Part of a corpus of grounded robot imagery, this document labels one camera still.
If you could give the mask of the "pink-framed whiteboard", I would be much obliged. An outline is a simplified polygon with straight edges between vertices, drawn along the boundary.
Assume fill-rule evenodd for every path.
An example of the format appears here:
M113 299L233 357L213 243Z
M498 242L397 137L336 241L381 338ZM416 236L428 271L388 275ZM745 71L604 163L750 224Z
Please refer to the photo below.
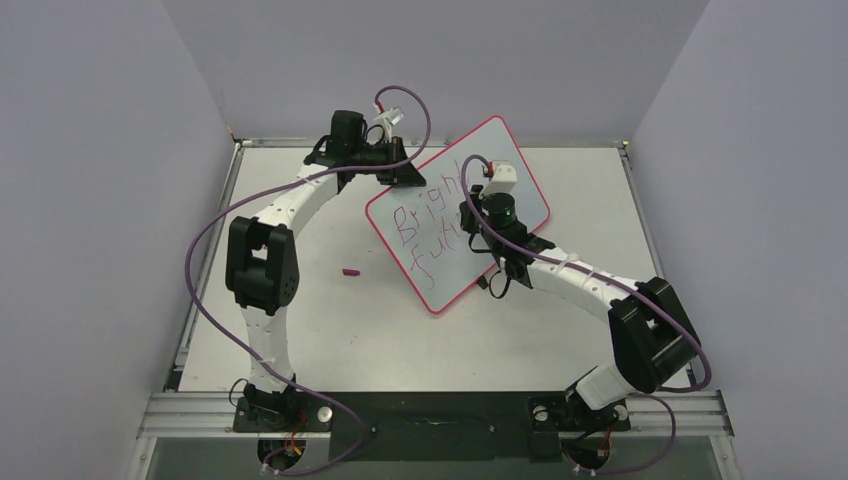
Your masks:
M530 231L550 217L550 208L505 119L494 115L417 167L424 187L389 188L365 207L366 218L411 283L425 308L439 314L495 265L489 254L468 247L461 229L464 201L460 172L465 159L479 154L505 161L517 174L511 191L517 217Z

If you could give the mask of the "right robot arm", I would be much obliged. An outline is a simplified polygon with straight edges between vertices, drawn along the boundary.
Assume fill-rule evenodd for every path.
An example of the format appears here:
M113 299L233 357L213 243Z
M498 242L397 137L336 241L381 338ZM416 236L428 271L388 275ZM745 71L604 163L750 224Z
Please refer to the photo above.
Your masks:
M463 230L484 242L508 284L552 294L607 323L613 360L565 390L564 413L578 427L633 393L650 394L698 357L702 347L677 294L660 277L637 281L612 275L568 254L518 220L508 193L472 186L460 204Z

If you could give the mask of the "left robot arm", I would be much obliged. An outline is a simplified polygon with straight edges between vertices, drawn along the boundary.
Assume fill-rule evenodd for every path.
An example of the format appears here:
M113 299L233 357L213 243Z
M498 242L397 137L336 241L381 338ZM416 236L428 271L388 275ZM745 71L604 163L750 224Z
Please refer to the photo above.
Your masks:
M286 327L287 308L300 283L297 236L358 174L373 174L389 187L425 186L402 138L392 133L403 117L398 107L380 110L373 125L381 135L371 143L362 114L335 111L329 134L306 155L294 188L254 216L230 223L225 285L241 309L252 351L244 389L247 412L272 429L285 430L300 419Z

